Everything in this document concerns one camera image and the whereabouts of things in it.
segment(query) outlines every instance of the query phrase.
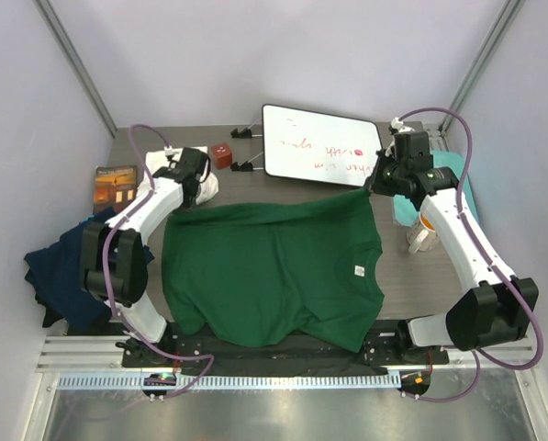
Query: green garment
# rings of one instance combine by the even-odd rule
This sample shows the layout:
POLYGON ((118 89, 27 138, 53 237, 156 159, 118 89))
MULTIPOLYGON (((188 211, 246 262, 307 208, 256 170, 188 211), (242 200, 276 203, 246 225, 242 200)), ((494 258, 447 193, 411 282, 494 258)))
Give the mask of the green garment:
POLYGON ((239 204, 170 215, 163 293, 186 334, 279 343, 294 330, 357 352, 382 308, 382 253, 368 192, 299 205, 239 204))

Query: white mug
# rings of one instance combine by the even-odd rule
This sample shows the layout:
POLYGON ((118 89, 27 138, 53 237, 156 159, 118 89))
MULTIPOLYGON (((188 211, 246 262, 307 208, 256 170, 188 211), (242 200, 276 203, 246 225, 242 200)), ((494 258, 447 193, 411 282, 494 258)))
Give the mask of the white mug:
POLYGON ((432 250, 439 243, 439 236, 431 223, 421 214, 406 233, 410 247, 408 252, 415 254, 417 251, 432 250))

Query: brown box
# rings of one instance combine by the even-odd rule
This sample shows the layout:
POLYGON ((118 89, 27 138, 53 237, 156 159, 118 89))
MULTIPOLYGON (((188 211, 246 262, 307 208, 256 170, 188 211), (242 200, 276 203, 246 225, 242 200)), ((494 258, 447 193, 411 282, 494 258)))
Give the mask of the brown box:
POLYGON ((225 168, 233 164, 233 152, 226 142, 213 145, 209 150, 213 164, 217 169, 225 168))

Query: dark blue cloth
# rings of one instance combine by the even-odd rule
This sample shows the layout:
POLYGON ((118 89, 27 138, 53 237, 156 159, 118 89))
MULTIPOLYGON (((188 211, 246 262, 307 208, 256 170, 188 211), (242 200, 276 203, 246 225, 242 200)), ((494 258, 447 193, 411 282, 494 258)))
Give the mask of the dark blue cloth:
MULTIPOLYGON (((35 289, 37 302, 47 309, 43 326, 59 320, 61 317, 57 314, 78 331, 87 330, 95 321, 106 322, 110 318, 110 309, 81 288, 80 253, 84 227, 89 222, 105 222, 114 216, 112 208, 105 209, 62 234, 49 248, 25 256, 29 268, 25 280, 35 289)), ((145 259, 147 263, 153 260, 147 247, 145 259)))

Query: orange book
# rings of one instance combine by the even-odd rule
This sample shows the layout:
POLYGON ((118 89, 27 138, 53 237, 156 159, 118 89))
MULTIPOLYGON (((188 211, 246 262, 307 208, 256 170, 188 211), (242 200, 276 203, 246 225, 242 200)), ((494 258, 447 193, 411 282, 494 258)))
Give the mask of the orange book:
POLYGON ((137 166, 96 168, 94 214, 113 207, 116 213, 125 209, 137 196, 137 166))

